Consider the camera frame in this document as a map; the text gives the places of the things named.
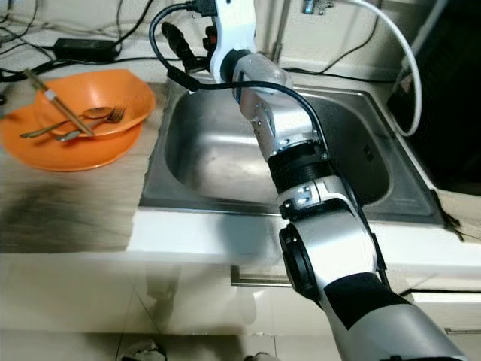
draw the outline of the fork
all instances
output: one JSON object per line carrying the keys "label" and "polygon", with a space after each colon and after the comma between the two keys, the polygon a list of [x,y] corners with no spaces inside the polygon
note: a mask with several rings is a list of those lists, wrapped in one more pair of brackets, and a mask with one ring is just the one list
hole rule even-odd
{"label": "fork", "polygon": [[[112,113],[106,118],[101,118],[99,120],[96,120],[95,122],[91,122],[88,125],[89,129],[93,129],[95,126],[102,124],[103,122],[108,122],[108,123],[120,123],[120,121],[123,118],[124,113],[126,112],[125,108],[122,107],[113,107]],[[83,132],[80,129],[74,130],[72,132],[69,132],[64,135],[59,135],[55,137],[57,141],[71,141],[72,139],[75,139],[78,137],[80,134]]]}

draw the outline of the robotic arm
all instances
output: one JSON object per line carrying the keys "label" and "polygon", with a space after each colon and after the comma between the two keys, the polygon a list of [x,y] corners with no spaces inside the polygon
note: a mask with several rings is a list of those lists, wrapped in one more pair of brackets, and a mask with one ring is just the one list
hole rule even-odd
{"label": "robotic arm", "polygon": [[[210,73],[217,83],[291,85],[285,71],[256,53],[253,0],[201,0],[197,7],[215,15]],[[289,279],[326,313],[341,358],[467,361],[419,308],[390,290],[376,237],[329,155],[321,125],[276,90],[234,87],[233,96],[253,126],[280,213],[289,220],[280,232]]]}

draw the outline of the chopsticks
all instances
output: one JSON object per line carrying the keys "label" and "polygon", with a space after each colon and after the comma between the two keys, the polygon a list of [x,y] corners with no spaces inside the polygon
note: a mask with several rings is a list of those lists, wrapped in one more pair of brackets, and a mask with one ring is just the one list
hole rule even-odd
{"label": "chopsticks", "polygon": [[30,69],[25,69],[23,73],[27,76],[28,79],[32,82],[35,89],[40,90],[44,93],[47,99],[55,105],[57,109],[59,109],[73,124],[77,126],[82,132],[86,133],[88,136],[94,136],[92,130],[90,130],[85,124],[82,123],[82,120],[70,110],[70,108],[54,93],[51,89],[48,88],[45,83],[40,80]]}

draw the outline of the white wall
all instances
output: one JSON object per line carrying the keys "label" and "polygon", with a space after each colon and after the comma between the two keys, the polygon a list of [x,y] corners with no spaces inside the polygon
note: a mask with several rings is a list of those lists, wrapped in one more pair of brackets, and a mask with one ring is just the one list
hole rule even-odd
{"label": "white wall", "polygon": [[[65,24],[83,28],[93,28],[114,22],[118,4],[118,0],[39,1],[41,2],[39,19],[62,21]],[[270,51],[277,34],[283,1],[255,1],[258,18],[256,42],[260,51]],[[124,0],[122,20],[135,21],[145,2],[144,0]],[[136,50],[139,40],[147,39],[148,20],[152,19],[160,8],[172,2],[172,0],[154,2],[147,15],[147,23],[142,25],[136,33],[137,41],[126,43],[126,53],[129,49],[129,55],[139,51]],[[28,16],[32,13],[33,3],[34,0],[15,1],[14,11]],[[308,16],[301,13],[301,3],[302,0],[293,0],[289,13],[282,58],[283,64],[286,65],[297,64],[311,67],[313,70],[320,69],[330,59],[360,44],[369,35],[374,24],[373,14],[354,5],[337,3],[335,8],[328,9],[328,13],[324,16]],[[400,26],[408,40],[412,41],[428,16],[433,3],[434,0],[385,0],[383,10]],[[184,31],[191,45],[201,48],[204,28],[210,24],[210,19],[193,19],[192,14],[187,12],[174,14],[173,17],[175,17],[174,23]],[[124,32],[129,27],[129,24],[125,24]],[[115,27],[109,28],[111,32],[115,32],[115,29]],[[32,34],[31,39],[38,43],[52,44],[55,38],[46,37],[45,34],[36,36]],[[151,53],[148,44],[144,41],[142,43],[145,45],[142,53]],[[401,48],[389,34],[389,30],[380,24],[374,39],[368,46],[345,58],[332,71],[358,76],[388,76],[396,74],[402,57]],[[31,57],[23,56],[23,59],[31,59]],[[11,56],[3,58],[3,66],[17,64],[18,60],[19,58],[14,59],[14,52],[12,52]]]}

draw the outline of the sink basin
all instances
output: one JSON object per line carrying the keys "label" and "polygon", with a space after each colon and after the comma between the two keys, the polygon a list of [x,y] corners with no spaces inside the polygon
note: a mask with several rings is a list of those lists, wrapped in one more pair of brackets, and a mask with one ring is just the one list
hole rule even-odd
{"label": "sink basin", "polygon": [[[442,223],[435,201],[367,93],[297,87],[370,220]],[[230,90],[172,83],[141,207],[278,214],[277,192]]]}

